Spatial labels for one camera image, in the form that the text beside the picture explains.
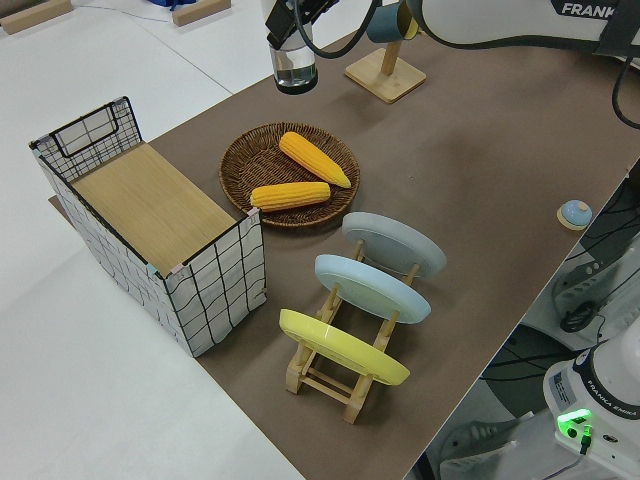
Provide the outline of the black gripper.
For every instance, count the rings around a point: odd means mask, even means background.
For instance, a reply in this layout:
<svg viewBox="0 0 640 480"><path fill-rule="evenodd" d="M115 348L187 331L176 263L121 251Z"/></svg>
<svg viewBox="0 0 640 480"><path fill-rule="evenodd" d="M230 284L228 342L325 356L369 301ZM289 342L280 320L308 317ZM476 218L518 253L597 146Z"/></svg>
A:
<svg viewBox="0 0 640 480"><path fill-rule="evenodd" d="M335 4L336 0L301 0L299 11L302 22L314 23ZM268 9L265 26L268 30L269 44L274 49L280 49L297 30L293 9L287 5L286 1L275 0Z"/></svg>

